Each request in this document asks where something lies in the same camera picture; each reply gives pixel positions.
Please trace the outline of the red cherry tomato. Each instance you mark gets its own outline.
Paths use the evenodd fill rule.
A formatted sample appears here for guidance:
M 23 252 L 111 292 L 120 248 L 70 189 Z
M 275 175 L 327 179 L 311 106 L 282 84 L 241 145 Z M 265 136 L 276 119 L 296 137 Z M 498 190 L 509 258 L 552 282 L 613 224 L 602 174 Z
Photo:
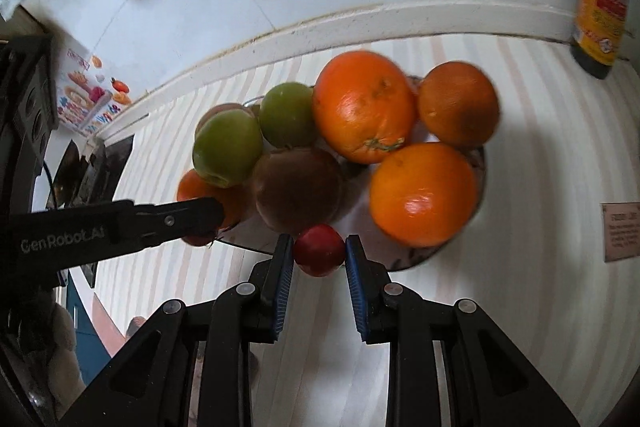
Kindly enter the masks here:
M 329 225 L 316 225 L 298 236 L 293 247 L 294 261 L 311 277 L 326 277 L 346 259 L 341 235 Z

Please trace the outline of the striped cat print tablecloth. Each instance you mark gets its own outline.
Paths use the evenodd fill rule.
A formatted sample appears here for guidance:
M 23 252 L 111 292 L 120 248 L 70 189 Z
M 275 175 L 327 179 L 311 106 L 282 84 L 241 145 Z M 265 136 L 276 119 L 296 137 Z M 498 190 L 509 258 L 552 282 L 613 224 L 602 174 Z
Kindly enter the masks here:
M 639 366 L 639 257 L 605 262 L 602 202 L 639 202 L 639 75 L 618 61 L 587 75 L 567 46 L 483 35 L 365 44 L 409 75 L 465 61 L 498 90 L 480 211 L 433 258 L 392 275 L 425 299 L 474 299 L 552 384 L 582 426 L 599 426 Z M 191 168 L 196 123 L 210 106 L 246 102 L 278 83 L 312 83 L 349 48 L 240 72 L 155 102 L 134 135 L 115 198 L 174 200 Z M 164 301 L 199 303 L 246 280 L 258 256 L 181 241 L 105 261 L 96 295 L 117 328 Z M 294 271 L 285 330 L 254 346 L 255 426 L 384 426 L 387 346 L 361 342 L 344 270 Z

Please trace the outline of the brown pear front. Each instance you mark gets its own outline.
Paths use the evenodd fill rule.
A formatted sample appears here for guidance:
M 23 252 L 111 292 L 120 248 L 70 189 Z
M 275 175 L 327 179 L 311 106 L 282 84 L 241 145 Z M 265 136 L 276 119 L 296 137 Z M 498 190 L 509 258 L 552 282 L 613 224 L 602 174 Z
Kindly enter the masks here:
M 332 154 L 319 147 L 299 147 L 262 155 L 250 186 L 265 225 L 298 235 L 334 217 L 342 201 L 343 180 Z

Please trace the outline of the oval floral white plate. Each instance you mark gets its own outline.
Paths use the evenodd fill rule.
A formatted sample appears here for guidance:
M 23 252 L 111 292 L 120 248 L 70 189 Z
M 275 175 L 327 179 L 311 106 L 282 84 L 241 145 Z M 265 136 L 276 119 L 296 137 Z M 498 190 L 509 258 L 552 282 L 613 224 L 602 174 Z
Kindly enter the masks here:
M 262 141 L 264 141 L 262 155 L 273 152 L 274 150 L 293 150 L 293 148 L 298 148 L 273 147 L 264 136 L 262 136 Z M 410 142 L 401 148 L 419 143 L 431 142 L 414 142 L 411 135 Z M 426 248 L 408 247 L 392 239 L 374 223 L 369 212 L 369 184 L 372 174 L 382 161 L 372 165 L 351 162 L 339 153 L 336 153 L 329 144 L 326 144 L 326 141 L 323 140 L 318 129 L 316 142 L 311 146 L 304 147 L 319 147 L 321 150 L 326 150 L 332 154 L 340 164 L 344 178 L 340 208 L 338 208 L 337 213 L 335 213 L 334 217 L 328 223 L 322 223 L 322 225 L 329 225 L 343 235 L 358 235 L 363 245 L 366 246 L 369 255 L 374 260 L 383 263 L 386 268 L 403 270 L 417 265 L 428 257 L 431 257 L 431 255 L 434 255 L 436 251 L 439 251 L 440 248 L 451 241 L 451 239 L 449 239 L 446 243 Z M 477 209 L 480 203 L 480 176 L 478 175 L 474 159 L 468 155 L 463 155 L 469 161 L 475 173 L 478 188 Z M 227 210 L 231 225 L 230 228 L 224 231 L 224 239 L 231 244 L 253 249 L 253 251 L 265 251 L 274 243 L 277 235 L 280 233 L 268 228 L 256 210 L 254 195 L 252 187 L 250 186 L 252 174 L 253 171 L 244 183 L 232 187 L 224 188 L 214 184 L 212 185 L 216 188 L 216 192 L 224 197 L 231 197 L 236 192 L 244 191 L 248 200 L 248 205 L 245 209 L 240 209 L 234 202 L 228 202 Z

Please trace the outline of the colourful fruit wall sticker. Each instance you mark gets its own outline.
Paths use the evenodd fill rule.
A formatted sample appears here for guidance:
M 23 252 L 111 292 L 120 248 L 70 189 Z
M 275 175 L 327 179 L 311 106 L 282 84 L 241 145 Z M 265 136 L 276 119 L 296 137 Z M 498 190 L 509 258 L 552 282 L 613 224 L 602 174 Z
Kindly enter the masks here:
M 65 127 L 94 135 L 132 104 L 128 84 L 71 36 L 56 35 L 52 51 L 56 110 Z

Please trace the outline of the large green apple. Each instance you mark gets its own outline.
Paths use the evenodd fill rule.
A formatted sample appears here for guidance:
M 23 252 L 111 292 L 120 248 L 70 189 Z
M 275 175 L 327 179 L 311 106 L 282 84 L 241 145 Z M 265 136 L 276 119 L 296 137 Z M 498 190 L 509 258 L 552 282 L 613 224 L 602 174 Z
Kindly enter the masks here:
M 205 181 L 227 188 L 248 179 L 263 150 L 255 116 L 232 108 L 210 117 L 195 135 L 192 164 Z

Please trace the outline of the small green apple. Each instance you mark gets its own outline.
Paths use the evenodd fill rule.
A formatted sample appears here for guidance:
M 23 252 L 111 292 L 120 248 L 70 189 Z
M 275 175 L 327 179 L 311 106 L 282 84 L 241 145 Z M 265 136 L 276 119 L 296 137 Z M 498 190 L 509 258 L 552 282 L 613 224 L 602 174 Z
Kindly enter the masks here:
M 312 113 L 312 89 L 299 82 L 273 87 L 260 102 L 262 135 L 277 148 L 311 146 L 317 140 Z

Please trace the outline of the dark soy sauce bottle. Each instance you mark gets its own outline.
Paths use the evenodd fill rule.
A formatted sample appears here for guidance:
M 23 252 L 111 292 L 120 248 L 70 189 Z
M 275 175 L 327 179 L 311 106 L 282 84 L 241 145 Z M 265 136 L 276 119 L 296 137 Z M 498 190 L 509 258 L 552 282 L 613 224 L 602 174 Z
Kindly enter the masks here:
M 597 79 L 612 69 L 622 41 L 628 0 L 577 0 L 570 53 Z

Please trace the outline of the small brown card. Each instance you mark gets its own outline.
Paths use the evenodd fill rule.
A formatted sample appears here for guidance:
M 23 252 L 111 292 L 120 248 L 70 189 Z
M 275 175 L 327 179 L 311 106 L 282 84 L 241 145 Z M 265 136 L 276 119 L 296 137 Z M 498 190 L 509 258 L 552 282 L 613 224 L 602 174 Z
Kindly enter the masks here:
M 604 261 L 615 262 L 639 256 L 640 204 L 604 202 L 602 205 Z

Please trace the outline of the black gas stove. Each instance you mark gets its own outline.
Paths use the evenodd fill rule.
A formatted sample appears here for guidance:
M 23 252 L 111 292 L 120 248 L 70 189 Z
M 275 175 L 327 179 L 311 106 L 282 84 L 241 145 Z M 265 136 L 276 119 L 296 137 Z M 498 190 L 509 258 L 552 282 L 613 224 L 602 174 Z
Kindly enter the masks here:
M 46 282 L 52 287 L 67 284 L 70 268 L 87 267 L 95 277 L 100 261 L 129 251 L 134 205 L 116 202 L 115 190 L 131 152 L 130 138 L 100 144 L 87 156 L 79 154 L 75 143 L 67 145 L 53 180 L 43 232 L 52 258 Z

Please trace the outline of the large orange with stem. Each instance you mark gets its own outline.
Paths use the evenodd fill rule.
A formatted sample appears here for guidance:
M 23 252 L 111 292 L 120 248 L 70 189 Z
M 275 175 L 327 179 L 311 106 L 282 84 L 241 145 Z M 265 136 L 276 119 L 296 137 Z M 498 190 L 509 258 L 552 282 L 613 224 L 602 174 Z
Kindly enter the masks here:
M 378 164 L 407 145 L 418 120 L 404 72 L 367 50 L 344 52 L 324 66 L 312 92 L 312 111 L 326 144 L 363 165 Z

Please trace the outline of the small orange upper right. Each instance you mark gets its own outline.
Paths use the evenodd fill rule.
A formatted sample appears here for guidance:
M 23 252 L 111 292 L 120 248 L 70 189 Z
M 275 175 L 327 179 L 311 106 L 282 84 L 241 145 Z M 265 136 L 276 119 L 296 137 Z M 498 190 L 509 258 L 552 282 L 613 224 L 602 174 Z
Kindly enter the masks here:
M 475 173 L 465 156 L 439 142 L 409 145 L 385 158 L 369 184 L 374 223 L 413 248 L 446 243 L 478 203 Z

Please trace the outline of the dark orange right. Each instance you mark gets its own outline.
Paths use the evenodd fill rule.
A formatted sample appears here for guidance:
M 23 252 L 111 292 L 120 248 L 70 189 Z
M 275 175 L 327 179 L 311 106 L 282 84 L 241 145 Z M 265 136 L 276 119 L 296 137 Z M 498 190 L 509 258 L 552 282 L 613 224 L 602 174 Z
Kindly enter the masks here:
M 482 70 L 451 61 L 434 67 L 419 84 L 418 113 L 440 142 L 469 150 L 483 146 L 496 132 L 500 102 Z

